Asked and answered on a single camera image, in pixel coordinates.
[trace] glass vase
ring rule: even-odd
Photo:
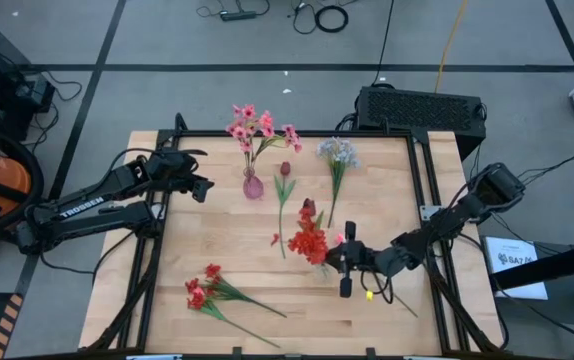
[[[243,193],[247,199],[258,199],[265,193],[265,187],[260,181],[260,179],[256,176],[256,171],[253,167],[248,166],[243,171],[243,175],[245,176],[245,180],[243,181]]]

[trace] wooden tabletop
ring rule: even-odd
[[[133,132],[129,147],[153,149],[156,132]],[[374,347],[379,355],[440,355],[430,283],[422,267],[403,270],[393,278],[395,293],[407,303],[415,317],[399,301],[387,305],[378,296],[365,299],[354,279],[353,296],[338,296],[339,275],[331,269],[324,275],[303,256],[270,246],[278,227],[278,198],[273,175],[280,164],[292,165],[290,178],[297,181],[283,215],[286,238],[298,231],[298,210],[305,198],[316,200],[318,211],[331,207],[331,176],[325,162],[315,155],[323,139],[303,138],[303,151],[270,148],[256,164],[256,175],[265,185],[261,200],[248,200],[242,192],[244,160],[231,138],[182,138],[180,148],[202,149],[198,174],[215,182],[203,204],[188,195],[174,194],[166,220],[154,304],[151,312],[148,352],[229,354],[242,346],[247,354],[365,354]],[[361,167],[346,172],[327,240],[344,232],[346,220],[357,224],[357,239],[382,249],[402,232],[420,226],[413,192],[407,146],[404,139],[354,138]],[[430,134],[436,177],[443,203],[448,203],[465,181],[452,133]],[[424,195],[429,188],[422,153],[419,167]],[[130,153],[127,160],[138,153]],[[127,233],[107,234],[103,251]],[[464,233],[477,238],[476,228],[466,225]],[[101,267],[92,291],[80,345],[93,342],[107,327],[125,300],[136,240],[112,254]],[[502,335],[485,263],[480,251],[456,240],[452,252],[461,301],[478,326],[496,344]],[[200,276],[209,263],[223,267],[223,276],[254,299],[284,312],[279,317],[258,306],[238,301],[221,302],[219,309],[233,322],[279,344],[267,345],[208,315],[187,308],[184,282]],[[376,289],[371,276],[367,286]],[[446,305],[452,348],[457,346],[453,315]],[[140,309],[132,319],[137,328]],[[130,339],[135,344],[135,336]]]

